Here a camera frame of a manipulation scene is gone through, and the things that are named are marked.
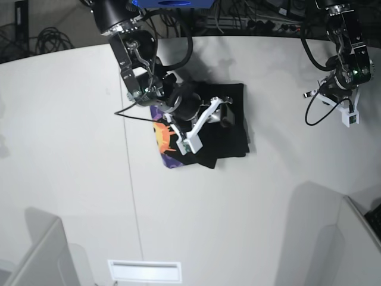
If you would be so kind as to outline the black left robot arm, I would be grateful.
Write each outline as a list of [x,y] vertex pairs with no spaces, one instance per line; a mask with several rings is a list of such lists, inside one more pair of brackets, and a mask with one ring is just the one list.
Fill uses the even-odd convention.
[[[316,9],[307,11],[300,37],[302,46],[312,64],[330,74],[319,84],[319,93],[334,102],[349,98],[360,85],[373,76],[373,63],[358,18],[350,1],[315,1]],[[312,20],[324,18],[326,35],[335,44],[336,55],[325,65],[319,64],[308,46],[305,29]]]

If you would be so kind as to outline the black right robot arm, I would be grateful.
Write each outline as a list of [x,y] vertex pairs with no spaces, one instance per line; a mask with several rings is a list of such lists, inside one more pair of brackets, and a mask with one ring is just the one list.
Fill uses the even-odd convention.
[[[238,124],[238,102],[218,92],[205,96],[196,82],[179,83],[174,71],[184,67],[193,54],[193,37],[186,23],[170,10],[143,12],[129,1],[89,1],[99,33],[108,43],[120,68],[132,107],[155,107],[161,111],[152,123],[185,125],[188,122],[218,123],[224,128]],[[141,23],[156,15],[169,15],[182,27],[186,38],[185,56],[174,64],[163,64],[158,56],[158,33]]]

